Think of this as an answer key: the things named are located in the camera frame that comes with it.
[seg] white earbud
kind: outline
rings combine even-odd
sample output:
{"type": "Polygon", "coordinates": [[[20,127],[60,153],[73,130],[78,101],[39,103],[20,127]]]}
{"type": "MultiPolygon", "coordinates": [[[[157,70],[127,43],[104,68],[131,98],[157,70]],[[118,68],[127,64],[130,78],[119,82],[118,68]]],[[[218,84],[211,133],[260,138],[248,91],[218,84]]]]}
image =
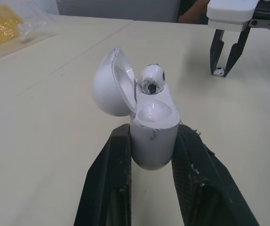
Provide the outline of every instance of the white earbud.
{"type": "Polygon", "coordinates": [[[225,69],[223,67],[217,67],[214,71],[214,75],[216,76],[224,76],[225,69]]]}
{"type": "Polygon", "coordinates": [[[145,94],[160,93],[165,85],[165,74],[158,64],[148,65],[140,74],[140,85],[145,94]]]}

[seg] table surface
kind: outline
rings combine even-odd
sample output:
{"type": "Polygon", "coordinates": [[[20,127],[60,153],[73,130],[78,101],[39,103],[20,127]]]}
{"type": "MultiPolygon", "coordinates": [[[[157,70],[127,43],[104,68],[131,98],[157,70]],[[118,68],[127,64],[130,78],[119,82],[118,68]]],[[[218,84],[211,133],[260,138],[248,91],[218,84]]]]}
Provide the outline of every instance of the table surface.
{"type": "MultiPolygon", "coordinates": [[[[81,21],[88,19],[77,20],[79,24],[71,25],[71,30],[78,30],[81,21]]],[[[3,85],[0,226],[73,225],[87,170],[111,131],[129,122],[128,117],[106,115],[91,97],[92,79],[101,60],[118,45],[137,75],[148,64],[163,67],[184,124],[201,132],[203,142],[229,169],[259,223],[270,225],[270,32],[252,29],[244,54],[222,78],[210,75],[214,30],[207,26],[125,23],[85,52],[75,48],[73,59],[54,62],[49,73],[29,74],[32,83],[21,84],[19,89],[3,85]],[[40,79],[33,78],[38,74],[40,79]]],[[[51,38],[1,59],[0,66],[14,59],[18,63],[34,51],[45,55],[42,45],[53,45],[54,39],[58,43],[54,45],[61,47],[70,38],[51,38]]],[[[238,33],[225,32],[226,48],[219,65],[224,65],[237,38],[238,33]]],[[[41,68],[41,63],[22,68],[41,68]]],[[[11,68],[7,75],[0,71],[0,84],[10,79],[17,82],[25,75],[21,70],[11,68]]],[[[170,163],[157,171],[132,163],[132,225],[183,225],[170,163]]]]}

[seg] gray wall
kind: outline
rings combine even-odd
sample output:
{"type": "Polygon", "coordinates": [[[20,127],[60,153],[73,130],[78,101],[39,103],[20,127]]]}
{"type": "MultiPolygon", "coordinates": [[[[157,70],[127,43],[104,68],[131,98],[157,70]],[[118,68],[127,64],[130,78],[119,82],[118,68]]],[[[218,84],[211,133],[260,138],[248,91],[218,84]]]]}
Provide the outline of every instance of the gray wall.
{"type": "Polygon", "coordinates": [[[57,0],[61,15],[176,22],[180,0],[57,0]]]}

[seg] person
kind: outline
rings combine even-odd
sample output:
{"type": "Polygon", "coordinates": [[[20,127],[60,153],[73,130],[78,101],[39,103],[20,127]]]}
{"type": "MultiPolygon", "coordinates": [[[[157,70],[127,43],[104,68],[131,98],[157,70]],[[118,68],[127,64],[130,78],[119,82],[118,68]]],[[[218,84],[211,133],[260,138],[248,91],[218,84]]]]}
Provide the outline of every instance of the person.
{"type": "Polygon", "coordinates": [[[207,5],[210,0],[181,0],[178,23],[207,24],[207,5]]]}

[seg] plastic bag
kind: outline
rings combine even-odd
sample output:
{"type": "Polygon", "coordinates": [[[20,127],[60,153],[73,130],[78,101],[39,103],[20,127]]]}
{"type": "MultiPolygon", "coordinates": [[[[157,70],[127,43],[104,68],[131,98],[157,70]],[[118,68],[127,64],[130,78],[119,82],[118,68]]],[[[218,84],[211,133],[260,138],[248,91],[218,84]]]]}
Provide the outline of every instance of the plastic bag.
{"type": "Polygon", "coordinates": [[[13,42],[14,46],[7,44],[0,48],[0,57],[21,49],[20,42],[24,42],[36,32],[43,31],[46,25],[52,23],[52,16],[40,9],[35,1],[0,0],[0,45],[19,38],[13,42]]]}

